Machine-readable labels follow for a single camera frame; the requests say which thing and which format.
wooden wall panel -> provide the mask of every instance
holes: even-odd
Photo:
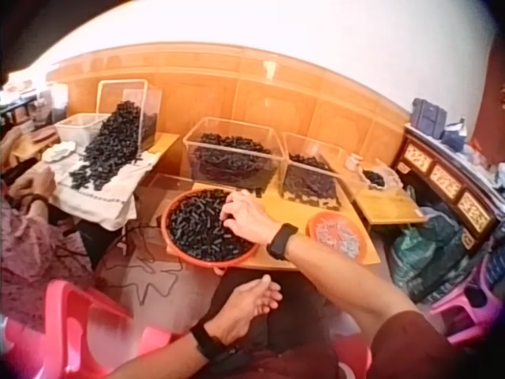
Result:
[[[308,136],[359,154],[371,124],[370,116],[320,99]]]
[[[381,96],[351,79],[329,72],[324,75],[321,98],[338,100],[359,112],[374,114]]]
[[[158,130],[182,136],[204,116],[232,118],[337,144],[391,163],[408,112],[351,79],[294,58],[206,43],[148,43],[93,51],[55,65],[69,85],[69,114],[93,112],[98,83],[146,79],[163,91]],[[178,142],[162,169],[179,172]]]
[[[303,92],[239,81],[233,119],[306,135],[315,107],[316,98]]]
[[[375,159],[380,159],[385,164],[391,165],[402,146],[404,134],[402,127],[376,119],[370,126],[359,154],[367,162],[373,163]]]

person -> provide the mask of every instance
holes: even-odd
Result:
[[[16,129],[9,131],[5,147],[19,135]],[[93,270],[121,232],[85,220],[74,225],[69,215],[49,204],[56,188],[49,167],[18,171],[16,176],[7,186],[2,175],[0,311],[43,331],[47,284],[58,278],[82,288],[93,285]]]
[[[324,335],[311,334],[318,328],[311,328],[307,333],[304,327],[310,325],[297,321],[304,317],[308,322],[314,319],[315,311],[311,308],[316,305],[314,296],[310,297],[311,303],[305,301],[310,286],[357,322],[372,351],[367,378],[433,379],[446,377],[458,364],[459,356],[451,345],[397,287],[344,254],[335,253],[302,233],[294,233],[293,228],[286,233],[290,227],[270,218],[256,199],[233,192],[223,206],[221,218],[224,226],[237,236],[267,245],[273,257],[294,264],[306,278],[302,278],[307,282],[303,286],[305,292],[297,297],[289,283],[276,283],[269,275],[222,291],[230,282],[228,278],[237,278],[236,271],[230,274],[227,271],[211,301],[210,312],[190,333],[125,363],[109,379],[338,377],[338,357],[328,350]],[[297,306],[290,304],[296,300]],[[290,314],[270,328],[269,319],[283,310]],[[267,318],[267,343],[246,349],[244,341],[251,338],[258,341],[252,334],[262,318]],[[281,346],[276,340],[278,336],[274,336],[274,341],[269,340],[271,333],[275,334],[274,327],[284,329],[281,335],[291,340],[289,344]],[[223,357],[217,348],[210,349],[214,343],[229,347],[227,355]]]

dark shorts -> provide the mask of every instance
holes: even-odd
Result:
[[[326,299],[299,272],[262,272],[230,268],[221,279],[212,297],[210,309],[202,320],[212,319],[224,306],[235,287],[259,279],[263,274],[269,274],[280,284],[282,301],[278,309],[268,315],[254,318],[248,334],[239,340],[237,345],[251,353],[272,351],[276,354],[308,345],[323,345],[333,354],[324,312]],[[220,376],[210,375],[207,368],[197,377]]]

wrist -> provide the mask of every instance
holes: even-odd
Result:
[[[271,221],[265,228],[265,232],[264,232],[264,236],[265,236],[265,239],[263,240],[263,245],[268,245],[269,243],[272,242],[272,240],[274,239],[275,235],[277,234],[277,232],[279,231],[279,229],[281,228],[282,224],[281,223],[277,223],[275,221]]]
[[[226,326],[215,318],[207,321],[204,324],[204,328],[210,337],[216,338],[219,342],[226,346],[234,342],[234,340],[230,338],[230,334],[227,331]]]

black smartwatch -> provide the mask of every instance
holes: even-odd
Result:
[[[224,343],[208,335],[203,323],[199,322],[193,326],[191,328],[191,333],[198,343],[198,351],[209,361],[213,361],[219,356],[229,352],[229,348]]]
[[[284,223],[274,239],[267,245],[268,253],[279,261],[285,261],[286,254],[286,245],[287,241],[290,239],[292,235],[295,235],[298,232],[298,228],[290,223]]]

